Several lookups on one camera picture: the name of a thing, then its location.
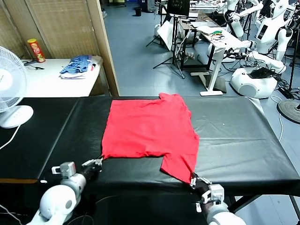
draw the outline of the fan grille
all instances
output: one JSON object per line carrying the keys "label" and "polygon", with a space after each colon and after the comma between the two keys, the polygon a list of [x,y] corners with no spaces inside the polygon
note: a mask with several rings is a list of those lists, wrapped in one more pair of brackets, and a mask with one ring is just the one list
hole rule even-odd
{"label": "fan grille", "polygon": [[26,92],[27,71],[14,53],[0,46],[0,112],[18,104]]}

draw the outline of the floor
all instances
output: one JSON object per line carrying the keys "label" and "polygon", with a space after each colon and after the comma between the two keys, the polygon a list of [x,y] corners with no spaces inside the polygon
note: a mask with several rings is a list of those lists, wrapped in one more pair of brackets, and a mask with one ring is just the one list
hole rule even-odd
{"label": "floor", "polygon": [[[141,17],[133,16],[136,4],[128,3],[127,7],[105,7],[108,16],[105,18],[105,26],[112,52],[112,58],[122,96],[157,96],[160,92],[178,93],[182,96],[201,96],[199,92],[204,90],[198,77],[191,77],[184,72],[186,79],[179,78],[174,66],[160,66],[152,69],[158,63],[171,56],[166,49],[150,44],[154,26],[159,23],[159,16],[151,13],[142,13]],[[195,49],[188,51],[200,54],[201,58],[207,60],[205,55],[206,44],[197,44]],[[287,70],[283,77],[289,81],[291,68],[288,66],[290,60],[286,60]],[[225,80],[230,80],[231,73],[222,67]],[[296,68],[294,73],[293,87],[300,86],[300,69]],[[227,85],[226,96],[237,94]],[[284,98],[278,91],[274,95]],[[271,99],[261,100],[262,108],[275,134],[279,137],[281,126],[276,103]],[[300,126],[282,118],[284,131],[281,144],[294,167],[300,173]],[[237,213],[247,225],[295,225],[297,216],[288,196],[264,195]]]}

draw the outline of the white table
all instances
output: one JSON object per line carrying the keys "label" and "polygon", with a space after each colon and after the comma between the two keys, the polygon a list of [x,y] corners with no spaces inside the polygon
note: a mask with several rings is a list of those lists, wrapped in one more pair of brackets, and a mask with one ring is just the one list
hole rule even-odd
{"label": "white table", "polygon": [[97,79],[102,83],[99,74],[104,72],[102,58],[92,57],[92,63],[96,66],[83,73],[85,79],[61,79],[60,71],[70,62],[70,59],[46,59],[43,63],[31,64],[34,67],[44,68],[35,70],[26,66],[28,72],[27,98],[72,98],[89,96]]}
{"label": "white table", "polygon": [[215,41],[212,36],[205,35],[200,30],[198,30],[199,32],[201,32],[203,34],[203,36],[209,42],[211,42],[214,45],[215,51],[214,51],[213,57],[216,60],[216,64],[215,64],[214,70],[212,72],[212,76],[211,76],[210,83],[209,83],[208,87],[206,87],[206,78],[205,78],[206,75],[209,75],[208,72],[191,73],[191,75],[194,75],[194,76],[197,75],[197,76],[200,77],[200,80],[202,81],[202,83],[204,84],[204,86],[207,90],[207,91],[201,91],[200,92],[201,96],[223,95],[223,93],[221,91],[213,90],[213,89],[215,87],[215,83],[216,83],[216,80],[217,80],[217,77],[218,77],[219,69],[220,69],[221,63],[223,61],[225,49],[229,48],[229,47],[234,47],[234,46],[237,46],[237,45],[239,45],[239,46],[242,45],[240,40],[238,40],[231,33],[229,33],[228,31],[224,30],[221,27],[212,27],[211,30],[212,30],[212,32],[217,31],[217,30],[221,30],[222,35],[225,38],[222,41]]}

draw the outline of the electric fan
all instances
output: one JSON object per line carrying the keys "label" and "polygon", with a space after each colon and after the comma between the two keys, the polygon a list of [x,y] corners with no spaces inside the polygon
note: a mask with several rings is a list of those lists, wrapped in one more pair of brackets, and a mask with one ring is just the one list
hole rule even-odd
{"label": "electric fan", "polygon": [[27,71],[22,61],[0,46],[0,127],[14,128],[28,121],[33,109],[16,106],[26,92]]}

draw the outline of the folded clothes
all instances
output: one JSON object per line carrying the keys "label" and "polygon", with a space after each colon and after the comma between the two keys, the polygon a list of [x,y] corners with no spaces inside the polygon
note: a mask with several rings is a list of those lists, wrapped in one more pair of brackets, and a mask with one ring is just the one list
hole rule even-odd
{"label": "folded clothes", "polygon": [[71,59],[69,64],[62,69],[61,74],[70,73],[77,74],[88,71],[88,66],[90,63],[89,55],[79,55]]}
{"label": "folded clothes", "polygon": [[102,155],[104,159],[163,156],[161,170],[190,183],[199,147],[191,112],[181,96],[159,96],[157,100],[112,102]]}

